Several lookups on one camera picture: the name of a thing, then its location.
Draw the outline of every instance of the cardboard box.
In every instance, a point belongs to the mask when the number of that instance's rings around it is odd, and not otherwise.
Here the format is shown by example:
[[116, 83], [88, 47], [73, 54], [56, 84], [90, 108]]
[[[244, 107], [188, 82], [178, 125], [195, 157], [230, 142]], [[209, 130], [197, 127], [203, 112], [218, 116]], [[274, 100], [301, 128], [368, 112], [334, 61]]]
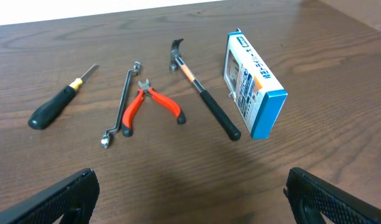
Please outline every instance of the cardboard box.
[[223, 77], [251, 137], [268, 138], [288, 94], [239, 29], [227, 35]]

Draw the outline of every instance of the hammer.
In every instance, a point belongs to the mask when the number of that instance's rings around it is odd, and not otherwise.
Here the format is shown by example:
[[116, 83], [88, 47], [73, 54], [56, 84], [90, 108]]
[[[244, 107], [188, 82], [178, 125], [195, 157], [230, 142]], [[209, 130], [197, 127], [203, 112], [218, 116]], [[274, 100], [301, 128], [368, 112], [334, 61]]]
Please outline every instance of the hammer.
[[170, 70], [176, 71], [179, 67], [182, 69], [183, 73], [189, 79], [190, 82], [196, 87], [199, 91], [201, 98], [204, 103], [207, 105], [211, 113], [215, 116], [217, 121], [221, 124], [222, 128], [225, 130], [226, 134], [229, 136], [230, 140], [237, 141], [241, 137], [241, 132], [236, 128], [232, 121], [227, 117], [226, 113], [222, 108], [217, 104], [214, 98], [208, 93], [207, 90], [201, 85], [197, 78], [193, 75], [190, 69], [187, 67], [183, 61], [180, 51], [179, 44], [183, 39], [174, 40], [171, 46], [171, 64]]

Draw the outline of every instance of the hammer handle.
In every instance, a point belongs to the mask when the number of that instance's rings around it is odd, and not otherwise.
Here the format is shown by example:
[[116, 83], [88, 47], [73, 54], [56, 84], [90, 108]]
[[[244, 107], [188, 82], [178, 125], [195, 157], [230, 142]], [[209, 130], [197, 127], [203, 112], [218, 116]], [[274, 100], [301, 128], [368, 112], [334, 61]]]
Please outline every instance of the hammer handle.
[[232, 121], [227, 117], [226, 113], [217, 104], [214, 98], [208, 93], [207, 90], [200, 92], [200, 96], [204, 103], [207, 105], [211, 113], [215, 116], [217, 121], [221, 124], [230, 140], [237, 141], [241, 137], [241, 132], [236, 128]]

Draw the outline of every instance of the pliers jaw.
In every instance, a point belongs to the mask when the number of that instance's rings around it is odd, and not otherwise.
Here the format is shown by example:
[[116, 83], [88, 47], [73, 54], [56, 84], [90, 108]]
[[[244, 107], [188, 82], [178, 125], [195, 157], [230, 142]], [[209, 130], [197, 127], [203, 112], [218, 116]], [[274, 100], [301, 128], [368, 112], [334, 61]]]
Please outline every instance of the pliers jaw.
[[164, 107], [168, 108], [177, 118], [178, 124], [185, 124], [186, 118], [185, 114], [183, 113], [182, 109], [170, 98], [162, 95], [161, 93], [158, 93], [153, 89], [153, 87], [150, 86], [149, 80], [146, 80], [145, 83], [142, 83], [141, 81], [138, 82], [139, 89], [137, 96], [135, 97], [134, 101], [128, 106], [126, 109], [124, 116], [122, 117], [122, 134], [125, 137], [131, 137], [132, 136], [132, 120], [134, 119], [134, 116], [141, 106], [144, 95], [148, 94], [151, 95], [152, 98], [157, 101], [157, 103], [160, 103]]

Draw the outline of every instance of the red pliers handle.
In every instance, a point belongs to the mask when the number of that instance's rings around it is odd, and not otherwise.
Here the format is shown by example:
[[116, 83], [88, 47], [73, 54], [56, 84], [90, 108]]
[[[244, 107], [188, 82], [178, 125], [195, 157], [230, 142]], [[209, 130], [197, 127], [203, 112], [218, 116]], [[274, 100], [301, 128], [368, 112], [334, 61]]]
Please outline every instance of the red pliers handle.
[[[177, 105], [176, 102], [171, 100], [170, 98], [157, 93], [153, 87], [150, 87], [147, 90], [148, 93], [150, 93], [155, 101], [160, 103], [161, 105], [168, 108], [173, 115], [177, 118], [178, 124], [185, 124], [186, 118], [185, 114], [183, 113], [182, 109]], [[138, 111], [139, 107], [141, 106], [143, 100], [144, 100], [145, 91], [141, 88], [138, 89], [138, 94], [135, 97], [134, 101], [128, 106], [126, 109], [124, 116], [122, 117], [122, 134], [125, 137], [131, 137], [132, 136], [132, 120], [134, 119], [134, 116], [136, 112]]]

